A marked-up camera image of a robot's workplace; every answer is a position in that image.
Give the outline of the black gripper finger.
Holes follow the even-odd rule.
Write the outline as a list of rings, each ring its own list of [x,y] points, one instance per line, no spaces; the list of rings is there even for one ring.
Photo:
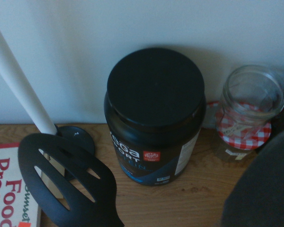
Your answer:
[[[226,199],[222,227],[284,227],[284,131],[250,164]]]

